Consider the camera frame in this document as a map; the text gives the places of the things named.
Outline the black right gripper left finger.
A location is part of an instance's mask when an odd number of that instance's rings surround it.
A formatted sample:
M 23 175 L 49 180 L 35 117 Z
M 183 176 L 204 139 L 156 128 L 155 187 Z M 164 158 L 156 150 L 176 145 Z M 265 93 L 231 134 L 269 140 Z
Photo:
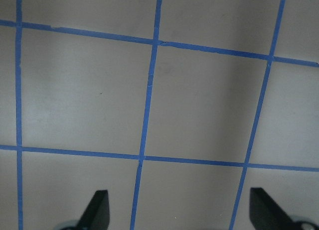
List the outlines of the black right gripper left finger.
M 107 190 L 94 193 L 76 225 L 77 230 L 107 230 L 110 224 L 110 207 Z

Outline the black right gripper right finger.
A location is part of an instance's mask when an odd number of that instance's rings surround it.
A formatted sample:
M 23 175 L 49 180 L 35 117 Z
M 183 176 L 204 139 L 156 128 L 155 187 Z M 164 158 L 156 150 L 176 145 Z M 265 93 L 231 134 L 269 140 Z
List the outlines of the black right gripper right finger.
M 297 230 L 298 226 L 263 188 L 251 188 L 249 219 L 256 230 Z

